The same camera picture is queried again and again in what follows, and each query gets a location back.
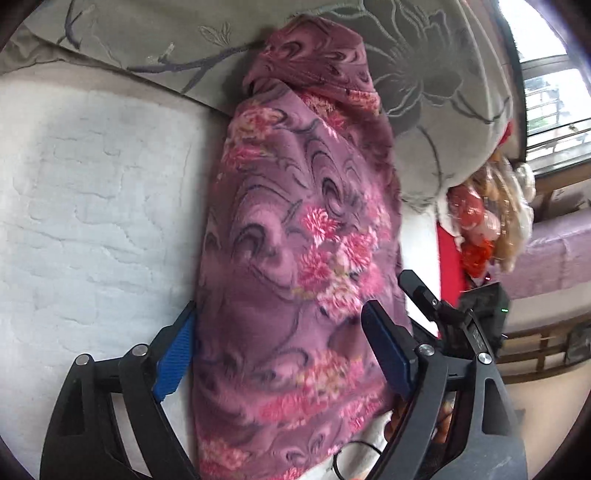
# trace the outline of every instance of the white mattress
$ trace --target white mattress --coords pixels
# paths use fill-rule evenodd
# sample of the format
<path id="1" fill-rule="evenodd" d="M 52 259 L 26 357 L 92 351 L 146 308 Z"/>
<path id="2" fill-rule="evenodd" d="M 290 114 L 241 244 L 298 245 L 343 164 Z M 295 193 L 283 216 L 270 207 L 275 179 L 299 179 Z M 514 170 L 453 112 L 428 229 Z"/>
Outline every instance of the white mattress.
<path id="1" fill-rule="evenodd" d="M 0 434 L 38 477 L 74 358 L 149 343 L 192 297 L 207 176 L 228 120 L 65 63 L 0 77 L 0 105 Z M 439 295 L 434 222 L 406 212 L 402 248 Z M 164 409 L 191 452 L 187 385 Z M 132 466 L 147 473 L 122 430 Z"/>

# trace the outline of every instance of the window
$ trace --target window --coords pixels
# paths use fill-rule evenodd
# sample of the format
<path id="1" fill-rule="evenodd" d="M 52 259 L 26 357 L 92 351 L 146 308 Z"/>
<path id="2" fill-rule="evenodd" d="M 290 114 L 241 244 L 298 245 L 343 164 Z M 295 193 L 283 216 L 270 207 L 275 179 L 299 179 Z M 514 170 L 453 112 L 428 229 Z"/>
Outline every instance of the window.
<path id="1" fill-rule="evenodd" d="M 498 0 L 524 79 L 526 160 L 534 172 L 591 159 L 591 97 L 567 51 L 525 0 Z"/>

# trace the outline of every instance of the purple floral blanket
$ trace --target purple floral blanket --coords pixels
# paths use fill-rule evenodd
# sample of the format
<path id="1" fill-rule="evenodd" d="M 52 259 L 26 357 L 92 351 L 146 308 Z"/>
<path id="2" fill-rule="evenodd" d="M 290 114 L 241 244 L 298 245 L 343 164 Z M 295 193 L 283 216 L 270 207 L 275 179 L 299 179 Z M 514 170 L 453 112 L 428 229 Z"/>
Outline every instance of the purple floral blanket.
<path id="1" fill-rule="evenodd" d="M 294 479 L 394 392 L 361 329 L 378 299 L 410 328 L 392 132 L 362 39 L 302 16 L 244 80 L 203 242 L 194 415 L 204 479 Z"/>

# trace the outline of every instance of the red fabric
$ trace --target red fabric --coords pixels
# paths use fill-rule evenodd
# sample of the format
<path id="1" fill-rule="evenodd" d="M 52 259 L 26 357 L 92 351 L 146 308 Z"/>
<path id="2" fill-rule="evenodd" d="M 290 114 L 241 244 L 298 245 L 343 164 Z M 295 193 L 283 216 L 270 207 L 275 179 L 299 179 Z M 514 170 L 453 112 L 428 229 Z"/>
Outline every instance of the red fabric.
<path id="1" fill-rule="evenodd" d="M 439 244 L 439 271 L 441 299 L 454 307 L 460 293 L 468 289 L 462 270 L 462 255 L 456 248 L 453 236 L 437 224 L 437 243 Z"/>

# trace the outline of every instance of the embroidered flower pattern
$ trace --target embroidered flower pattern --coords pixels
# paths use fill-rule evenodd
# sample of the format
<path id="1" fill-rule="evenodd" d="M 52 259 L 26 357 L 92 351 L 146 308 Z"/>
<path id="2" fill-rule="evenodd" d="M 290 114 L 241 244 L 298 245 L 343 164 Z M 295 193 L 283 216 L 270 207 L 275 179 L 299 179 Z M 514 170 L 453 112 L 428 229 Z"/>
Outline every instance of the embroidered flower pattern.
<path id="1" fill-rule="evenodd" d="M 228 167 L 236 168 L 266 155 L 267 152 L 257 145 L 238 144 L 225 149 L 222 162 Z"/>
<path id="2" fill-rule="evenodd" d="M 335 105 L 328 98 L 314 95 L 310 92 L 297 92 L 301 100 L 306 104 L 310 110 L 322 118 L 328 118 L 331 112 L 335 111 Z"/>
<path id="3" fill-rule="evenodd" d="M 304 468 L 291 467 L 287 472 L 280 476 L 274 476 L 269 480 L 297 480 L 306 470 Z"/>
<path id="4" fill-rule="evenodd" d="M 312 248 L 309 253 L 300 258 L 298 271 L 298 283 L 306 290 L 312 292 L 321 291 L 332 274 L 328 262 L 330 252 Z"/>
<path id="5" fill-rule="evenodd" d="M 314 365 L 300 373 L 295 382 L 307 398 L 337 400 L 342 392 L 352 388 L 363 375 L 360 359 L 349 362 L 332 350 L 316 358 Z"/>
<path id="6" fill-rule="evenodd" d="M 343 238 L 336 253 L 337 262 L 348 272 L 361 272 L 371 263 L 372 250 L 377 247 L 367 233 L 351 233 Z"/>
<path id="7" fill-rule="evenodd" d="M 371 188 L 365 194 L 365 204 L 367 214 L 377 228 L 378 239 L 382 242 L 388 242 L 391 239 L 392 222 L 384 205 L 382 195 L 376 188 Z"/>
<path id="8" fill-rule="evenodd" d="M 343 112 L 328 98 L 310 92 L 298 92 L 298 95 L 310 110 L 321 117 L 330 136 L 338 139 L 336 130 L 343 131 L 347 126 L 347 117 Z"/>
<path id="9" fill-rule="evenodd" d="M 390 217 L 381 195 L 373 189 L 365 200 L 372 222 L 366 232 L 337 235 L 339 222 L 323 208 L 309 207 L 301 220 L 314 244 L 298 261 L 298 287 L 294 293 L 316 299 L 323 313 L 335 323 L 359 316 L 363 301 L 375 298 L 385 287 L 373 256 L 379 242 L 389 240 Z M 321 250 L 326 241 L 331 243 Z"/>
<path id="10" fill-rule="evenodd" d="M 305 425 L 331 402 L 354 389 L 363 377 L 361 359 L 348 361 L 332 350 L 317 353 L 314 364 L 295 379 L 296 388 L 259 410 L 261 420 L 284 423 L 294 429 Z"/>
<path id="11" fill-rule="evenodd" d="M 359 276 L 359 294 L 363 298 L 375 297 L 384 289 L 384 277 L 375 263 L 371 263 Z"/>
<path id="12" fill-rule="evenodd" d="M 237 470 L 246 462 L 248 456 L 248 453 L 230 447 L 222 439 L 199 441 L 200 467 L 202 470 L 207 469 L 207 473 L 219 471 L 219 467 L 230 471 Z"/>
<path id="13" fill-rule="evenodd" d="M 325 240 L 338 240 L 335 234 L 339 223 L 330 219 L 329 214 L 323 208 L 308 208 L 308 212 L 302 219 L 302 224 L 314 237 L 314 244 L 319 246 Z"/>
<path id="14" fill-rule="evenodd" d="M 360 92 L 359 90 L 348 91 L 348 100 L 354 105 L 360 106 L 363 110 L 379 114 L 380 100 L 378 92 Z"/>
<path id="15" fill-rule="evenodd" d="M 281 112 L 252 103 L 234 117 L 230 124 L 229 136 L 234 142 L 264 140 L 282 118 Z"/>
<path id="16" fill-rule="evenodd" d="M 347 275 L 336 277 L 324 292 L 318 294 L 317 300 L 335 323 L 350 316 L 359 316 L 363 307 L 359 288 Z"/>
<path id="17" fill-rule="evenodd" d="M 262 143 L 282 119 L 282 112 L 260 106 L 257 102 L 237 111 L 228 128 L 222 164 L 236 170 L 253 160 L 270 157 Z"/>
<path id="18" fill-rule="evenodd" d="M 339 415 L 342 419 L 347 420 L 351 432 L 355 434 L 365 427 L 367 421 L 373 418 L 374 414 L 382 406 L 383 401 L 380 397 L 372 393 L 346 404 L 339 412 Z"/>

